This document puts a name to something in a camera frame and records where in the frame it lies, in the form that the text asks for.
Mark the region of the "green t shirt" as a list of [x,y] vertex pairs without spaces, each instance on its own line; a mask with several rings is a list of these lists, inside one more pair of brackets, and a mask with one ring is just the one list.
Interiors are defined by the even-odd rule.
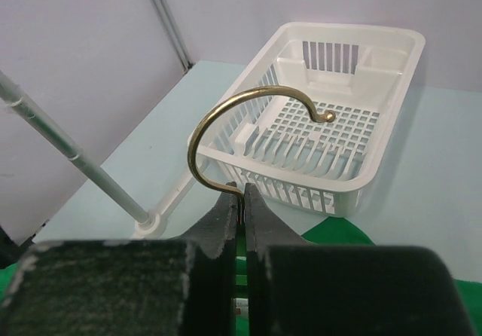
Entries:
[[[369,245],[374,242],[362,230],[346,219],[328,218],[309,229],[302,237],[312,243],[328,245]],[[236,250],[236,296],[247,296],[246,242]],[[457,279],[456,287],[465,305],[476,334],[481,334],[481,284]]]

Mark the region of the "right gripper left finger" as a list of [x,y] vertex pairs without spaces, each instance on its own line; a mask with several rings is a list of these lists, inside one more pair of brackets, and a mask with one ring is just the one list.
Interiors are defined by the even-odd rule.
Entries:
[[3,335],[232,335],[238,200],[165,240],[31,246],[1,302]]

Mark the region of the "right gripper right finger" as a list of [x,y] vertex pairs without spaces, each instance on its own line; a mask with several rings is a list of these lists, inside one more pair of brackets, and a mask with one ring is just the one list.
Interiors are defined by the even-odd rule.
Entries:
[[433,251],[312,243],[253,184],[245,188],[244,207],[250,334],[475,334]]

